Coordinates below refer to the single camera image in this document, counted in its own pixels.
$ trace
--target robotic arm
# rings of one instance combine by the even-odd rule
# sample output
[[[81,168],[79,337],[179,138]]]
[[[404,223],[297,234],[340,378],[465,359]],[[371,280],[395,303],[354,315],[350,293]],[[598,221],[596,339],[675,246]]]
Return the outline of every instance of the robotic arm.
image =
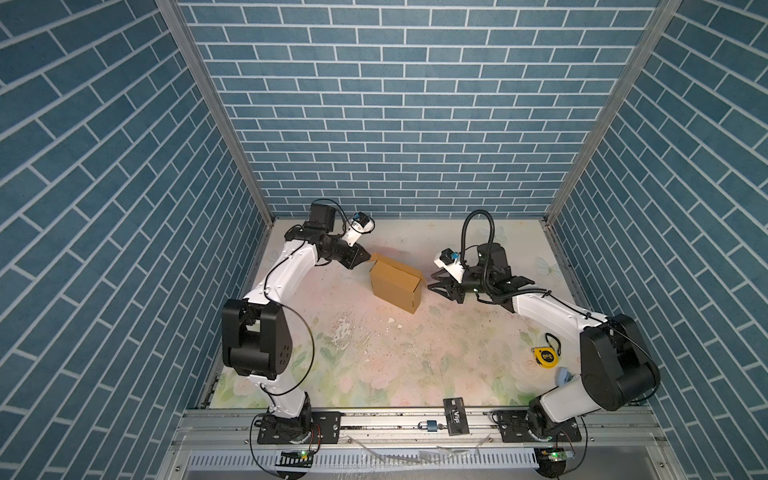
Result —
[[[291,309],[285,303],[319,259],[338,261],[351,270],[371,257],[356,241],[373,230],[373,220],[358,212],[343,235],[334,235],[330,232],[335,216],[335,208],[312,204],[304,224],[286,232],[280,257],[265,278],[243,299],[229,299],[221,313],[224,365],[247,376],[270,397],[273,408],[265,422],[275,425],[284,439],[306,437],[312,415],[309,396],[286,370],[293,341],[283,308]],[[259,332],[246,328],[257,321]]]
[[[464,237],[468,222],[478,214],[488,218],[491,234],[487,243],[477,247],[478,264],[467,266],[463,258]],[[446,249],[437,255],[435,264],[441,270],[432,278],[438,282],[427,288],[457,303],[464,302],[467,292],[474,293],[478,301],[517,311],[571,345],[580,346],[581,376],[528,404],[528,427],[534,436],[555,436],[576,416],[597,409],[617,410],[643,392],[658,388],[658,367],[648,355],[633,319],[623,314],[605,316],[583,311],[552,296],[550,290],[522,289],[534,282],[512,275],[504,248],[493,243],[493,232],[493,219],[488,212],[476,210],[469,214],[462,229],[461,252]],[[480,293],[491,300],[481,300]]]

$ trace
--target back wall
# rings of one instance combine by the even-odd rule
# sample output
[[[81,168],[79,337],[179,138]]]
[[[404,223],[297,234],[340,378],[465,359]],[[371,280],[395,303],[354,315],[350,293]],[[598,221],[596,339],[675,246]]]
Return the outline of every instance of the back wall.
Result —
[[[277,215],[540,217],[657,0],[216,3],[182,5]]]

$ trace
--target black mounting plate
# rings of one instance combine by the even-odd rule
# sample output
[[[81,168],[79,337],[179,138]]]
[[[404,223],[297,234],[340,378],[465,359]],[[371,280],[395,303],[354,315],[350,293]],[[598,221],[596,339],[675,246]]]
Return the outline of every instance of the black mounting plate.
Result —
[[[504,443],[522,443],[538,442],[528,431],[528,420],[525,418],[528,410],[497,410],[494,412],[495,418],[500,425],[498,430],[502,433],[502,442]],[[581,432],[578,424],[563,425],[562,431],[558,434],[560,440],[567,442],[570,438],[571,443],[581,441]]]
[[[320,427],[322,443],[327,445],[339,443],[341,412],[312,412],[312,425]],[[257,443],[259,445],[296,445],[276,435],[275,428],[266,423],[261,424]],[[299,445],[308,445],[309,443],[310,438],[307,437],[306,442]],[[317,439],[314,439],[314,444],[317,445]]]

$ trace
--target black card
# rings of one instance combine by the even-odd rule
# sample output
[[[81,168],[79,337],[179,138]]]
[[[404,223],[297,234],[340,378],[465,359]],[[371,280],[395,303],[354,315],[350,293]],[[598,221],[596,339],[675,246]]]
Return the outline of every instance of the black card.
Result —
[[[448,434],[467,435],[469,433],[469,424],[467,423],[467,412],[464,410],[464,399],[462,397],[443,399],[442,404],[445,407]]]

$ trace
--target open cardboard flap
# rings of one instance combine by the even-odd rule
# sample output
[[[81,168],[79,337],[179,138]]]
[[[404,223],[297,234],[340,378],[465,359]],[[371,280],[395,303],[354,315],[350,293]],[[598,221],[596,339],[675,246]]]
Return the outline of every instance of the open cardboard flap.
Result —
[[[422,302],[422,286],[426,285],[421,270],[379,253],[373,253],[369,262],[376,262],[370,273],[373,294],[414,313]]]

